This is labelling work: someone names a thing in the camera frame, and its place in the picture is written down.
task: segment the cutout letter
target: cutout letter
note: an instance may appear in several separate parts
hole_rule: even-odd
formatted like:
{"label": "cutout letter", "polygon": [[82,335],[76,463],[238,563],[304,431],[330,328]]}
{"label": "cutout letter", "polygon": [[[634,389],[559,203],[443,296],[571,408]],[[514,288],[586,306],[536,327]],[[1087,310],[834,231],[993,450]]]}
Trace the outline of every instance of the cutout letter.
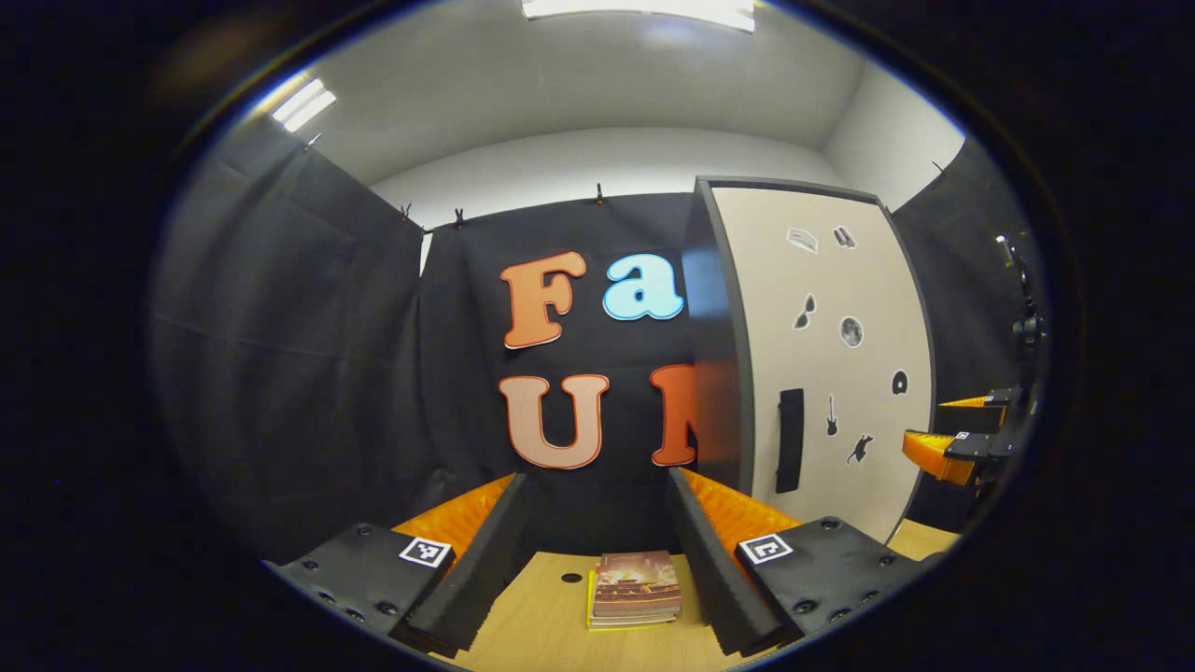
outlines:
{"label": "cutout letter", "polygon": [[553,446],[544,438],[540,399],[547,393],[547,380],[531,375],[513,375],[498,383],[507,398],[507,422],[510,444],[527,462],[549,469],[584,466],[601,452],[601,393],[609,389],[605,375],[570,375],[560,389],[572,397],[576,438],[571,446]]}
{"label": "cutout letter", "polygon": [[504,338],[508,348],[549,343],[564,331],[559,324],[547,319],[547,305],[556,307],[556,314],[569,312],[572,307],[572,285],[568,277],[556,275],[544,286],[544,276],[550,273],[581,277],[586,273],[586,261],[576,252],[565,252],[502,271],[502,280],[510,286],[510,331]]}
{"label": "cutout letter", "polygon": [[688,430],[697,434],[697,373],[691,364],[666,366],[651,373],[651,384],[664,396],[664,439],[651,453],[657,466],[688,464],[697,457],[688,445]]}
{"label": "cutout letter", "polygon": [[[639,270],[639,277],[627,279],[635,269]],[[606,277],[618,281],[606,289],[601,301],[606,314],[614,319],[639,319],[645,314],[672,319],[685,307],[685,299],[676,294],[676,274],[663,257],[623,257],[609,264]]]}

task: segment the stack of books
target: stack of books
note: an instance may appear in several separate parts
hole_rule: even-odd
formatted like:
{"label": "stack of books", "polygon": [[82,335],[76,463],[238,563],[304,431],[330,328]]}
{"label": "stack of books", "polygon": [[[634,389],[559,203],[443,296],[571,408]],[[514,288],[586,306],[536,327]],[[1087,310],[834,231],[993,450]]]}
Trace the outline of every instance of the stack of books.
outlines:
{"label": "stack of books", "polygon": [[590,630],[669,623],[680,607],[680,584],[668,551],[606,554],[589,573]]}

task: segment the blue letter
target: blue letter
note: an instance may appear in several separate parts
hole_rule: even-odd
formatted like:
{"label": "blue letter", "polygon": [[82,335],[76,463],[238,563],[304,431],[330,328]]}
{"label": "blue letter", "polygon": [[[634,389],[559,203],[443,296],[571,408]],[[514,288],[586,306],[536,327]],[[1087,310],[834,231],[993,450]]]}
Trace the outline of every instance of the blue letter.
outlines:
{"label": "blue letter", "polygon": [[[639,277],[626,279],[632,270]],[[606,277],[617,280],[606,289],[601,305],[614,319],[639,319],[650,314],[656,319],[672,319],[685,307],[685,299],[676,294],[676,275],[672,264],[655,255],[631,255],[609,264]]]}

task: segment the orange letter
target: orange letter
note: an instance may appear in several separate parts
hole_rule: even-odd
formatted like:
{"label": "orange letter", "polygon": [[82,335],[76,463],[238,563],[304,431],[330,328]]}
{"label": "orange letter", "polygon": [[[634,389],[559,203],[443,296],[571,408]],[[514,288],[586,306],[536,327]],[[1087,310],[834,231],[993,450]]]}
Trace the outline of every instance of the orange letter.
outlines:
{"label": "orange letter", "polygon": [[559,324],[547,319],[547,304],[556,307],[556,314],[569,312],[572,307],[572,286],[568,277],[557,275],[545,287],[544,276],[550,273],[568,273],[572,277],[581,277],[586,273],[586,261],[576,252],[564,252],[502,271],[502,280],[510,285],[510,331],[507,331],[504,338],[508,348],[549,343],[559,338],[564,331]]}
{"label": "orange letter", "polygon": [[658,466],[688,464],[697,451],[688,445],[688,429],[695,432],[697,423],[697,374],[693,365],[679,364],[651,372],[651,384],[664,396],[664,440],[660,450],[651,453],[651,463]]}
{"label": "orange letter", "polygon": [[605,375],[570,375],[560,389],[572,397],[576,438],[568,447],[553,446],[544,438],[543,407],[547,380],[531,375],[511,375],[498,383],[507,398],[507,422],[510,442],[523,459],[549,469],[584,466],[601,451],[601,393],[609,389]]}

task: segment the ceiling light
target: ceiling light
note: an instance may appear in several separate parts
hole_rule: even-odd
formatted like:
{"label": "ceiling light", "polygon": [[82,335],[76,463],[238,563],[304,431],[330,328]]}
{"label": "ceiling light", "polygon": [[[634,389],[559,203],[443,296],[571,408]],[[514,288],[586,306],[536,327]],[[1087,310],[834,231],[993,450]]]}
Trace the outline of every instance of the ceiling light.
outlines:
{"label": "ceiling light", "polygon": [[325,108],[336,102],[336,96],[324,88],[324,83],[313,79],[274,111],[274,118],[289,132],[295,132]]}
{"label": "ceiling light", "polygon": [[644,12],[672,14],[754,32],[750,0],[523,0],[528,19],[582,12]]}

